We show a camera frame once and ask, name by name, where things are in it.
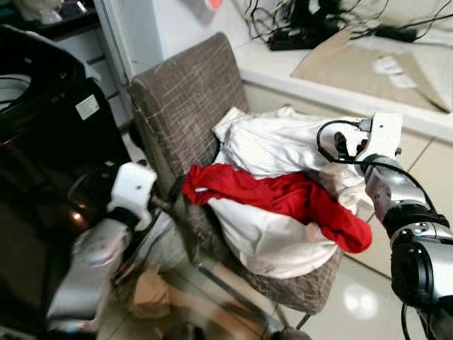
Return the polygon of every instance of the white wall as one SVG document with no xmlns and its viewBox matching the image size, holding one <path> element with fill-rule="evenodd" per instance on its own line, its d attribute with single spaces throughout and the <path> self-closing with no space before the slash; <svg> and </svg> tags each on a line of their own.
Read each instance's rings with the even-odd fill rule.
<svg viewBox="0 0 453 340">
<path fill-rule="evenodd" d="M 382 15 L 383 21 L 392 24 L 405 24 L 409 22 L 430 19 L 439 11 L 448 0 L 389 0 L 387 9 Z M 357 0 L 342 0 L 342 7 L 350 9 Z M 379 13 L 386 3 L 386 0 L 361 0 L 354 10 L 363 18 L 373 17 Z M 453 13 L 453 1 L 439 16 Z M 433 27 L 453 30 L 453 18 L 438 21 Z"/>
<path fill-rule="evenodd" d="M 219 31 L 228 36 L 233 48 L 246 43 L 247 25 L 232 1 L 224 0 L 212 15 L 204 0 L 153 0 L 164 59 Z"/>
</svg>

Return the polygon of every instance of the floor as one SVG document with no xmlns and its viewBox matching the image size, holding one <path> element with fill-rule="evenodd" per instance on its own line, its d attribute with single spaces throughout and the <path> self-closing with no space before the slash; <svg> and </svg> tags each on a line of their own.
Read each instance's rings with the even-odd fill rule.
<svg viewBox="0 0 453 340">
<path fill-rule="evenodd" d="M 189 264 L 169 217 L 162 214 L 153 230 L 149 239 L 157 241 L 147 260 L 161 265 L 161 277 L 168 283 L 171 314 L 160 319 L 137 319 L 129 311 L 130 301 L 121 293 L 113 295 L 101 322 L 99 340 L 162 339 L 168 329 L 183 322 L 203 328 L 208 340 L 266 339 L 272 334 L 274 329 L 268 322 L 256 317 Z M 140 256 L 146 256 L 149 245 L 145 245 Z M 285 326 L 295 327 L 304 316 L 270 301 L 220 263 L 208 258 L 205 263 L 213 273 Z M 403 340 L 400 310 L 401 303 L 392 293 L 388 278 L 345 256 L 327 305 L 303 330 L 313 340 Z M 413 310 L 408 313 L 408 329 L 412 340 L 425 339 Z"/>
</svg>

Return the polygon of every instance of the chair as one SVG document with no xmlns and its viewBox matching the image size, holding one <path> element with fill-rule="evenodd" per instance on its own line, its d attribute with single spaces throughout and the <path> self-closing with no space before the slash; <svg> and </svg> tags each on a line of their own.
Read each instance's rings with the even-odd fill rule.
<svg viewBox="0 0 453 340">
<path fill-rule="evenodd" d="M 162 197 L 170 193 L 176 179 L 186 174 L 192 164 L 208 165 L 214 161 L 219 143 L 211 129 L 232 106 L 248 112 L 234 54 L 221 33 L 136 76 L 130 94 L 144 151 L 159 174 Z M 305 319 L 323 309 L 343 256 L 341 250 L 305 276 L 287 280 L 257 276 L 230 252 L 219 222 L 207 206 L 194 206 L 187 201 L 181 205 L 181 214 L 196 238 L 189 248 L 200 247 L 214 255 L 258 292 L 306 312 Z"/>
</svg>

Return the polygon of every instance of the label sticker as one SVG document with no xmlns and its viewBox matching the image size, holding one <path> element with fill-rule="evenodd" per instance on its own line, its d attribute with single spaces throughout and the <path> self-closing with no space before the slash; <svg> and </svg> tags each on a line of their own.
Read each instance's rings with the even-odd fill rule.
<svg viewBox="0 0 453 340">
<path fill-rule="evenodd" d="M 77 112 L 82 120 L 89 118 L 93 113 L 99 110 L 99 108 L 98 101 L 93 94 L 76 105 Z"/>
<path fill-rule="evenodd" d="M 399 89 L 416 89 L 417 84 L 407 74 L 393 74 L 389 76 L 394 86 Z"/>
<path fill-rule="evenodd" d="M 378 74 L 403 73 L 403 69 L 393 57 L 384 57 L 373 62 L 373 68 Z"/>
</svg>

